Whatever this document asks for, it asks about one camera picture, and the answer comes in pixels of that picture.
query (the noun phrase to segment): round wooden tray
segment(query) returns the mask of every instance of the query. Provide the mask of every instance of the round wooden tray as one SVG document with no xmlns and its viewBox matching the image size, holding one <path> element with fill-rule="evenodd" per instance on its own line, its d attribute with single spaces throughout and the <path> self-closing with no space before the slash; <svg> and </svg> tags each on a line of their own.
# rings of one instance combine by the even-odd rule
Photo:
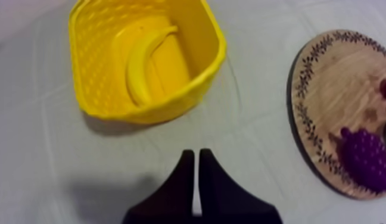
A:
<svg viewBox="0 0 386 224">
<path fill-rule="evenodd" d="M 310 167 L 328 185 L 352 198 L 376 194 L 352 181 L 337 156 L 340 129 L 365 127 L 382 136 L 386 100 L 386 49 L 349 30 L 333 30 L 312 39 L 297 56 L 288 81 L 292 130 Z"/>
</svg>

